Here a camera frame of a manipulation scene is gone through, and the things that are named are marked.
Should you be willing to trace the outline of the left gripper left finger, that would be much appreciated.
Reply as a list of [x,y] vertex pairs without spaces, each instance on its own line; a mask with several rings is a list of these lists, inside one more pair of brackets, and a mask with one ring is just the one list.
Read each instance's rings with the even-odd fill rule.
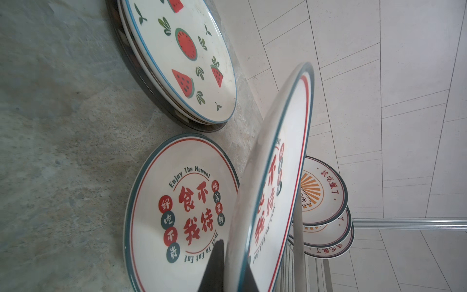
[[225,269],[225,243],[219,240],[214,244],[212,254],[206,266],[198,288],[199,292],[223,292]]

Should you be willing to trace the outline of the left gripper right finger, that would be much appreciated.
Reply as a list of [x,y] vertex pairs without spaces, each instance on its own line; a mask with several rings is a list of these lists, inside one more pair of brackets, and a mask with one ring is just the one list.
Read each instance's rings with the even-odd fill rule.
[[246,264],[242,283],[242,292],[259,292],[249,264]]

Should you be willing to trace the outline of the white red rim plate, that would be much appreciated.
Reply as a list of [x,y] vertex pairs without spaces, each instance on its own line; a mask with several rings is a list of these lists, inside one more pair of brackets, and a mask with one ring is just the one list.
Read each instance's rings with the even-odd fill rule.
[[314,70],[301,63],[278,92],[249,155],[226,247],[224,290],[239,292],[252,272],[260,292],[275,286],[306,154]]

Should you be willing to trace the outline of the white plate fruit pattern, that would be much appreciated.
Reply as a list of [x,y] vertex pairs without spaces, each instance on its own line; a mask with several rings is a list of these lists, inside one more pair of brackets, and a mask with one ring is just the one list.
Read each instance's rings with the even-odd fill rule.
[[226,123],[237,85],[225,39],[205,1],[118,1],[138,63],[176,111],[203,125]]

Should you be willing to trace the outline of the dark striped rim plate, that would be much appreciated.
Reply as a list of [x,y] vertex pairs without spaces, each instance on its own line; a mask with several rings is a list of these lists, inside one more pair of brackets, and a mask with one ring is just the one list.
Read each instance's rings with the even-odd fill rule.
[[119,48],[120,56],[133,79],[138,84],[139,89],[144,93],[143,100],[150,102],[150,108],[153,110],[159,110],[163,115],[171,120],[171,123],[183,128],[184,130],[197,131],[201,133],[215,133],[224,128],[227,124],[226,122],[206,125],[187,119],[165,100],[157,88],[152,84],[150,79],[146,76],[146,73],[144,73],[130,46],[130,42],[124,32],[124,25],[120,19],[118,2],[115,0],[106,0],[105,3],[113,30],[114,42]]

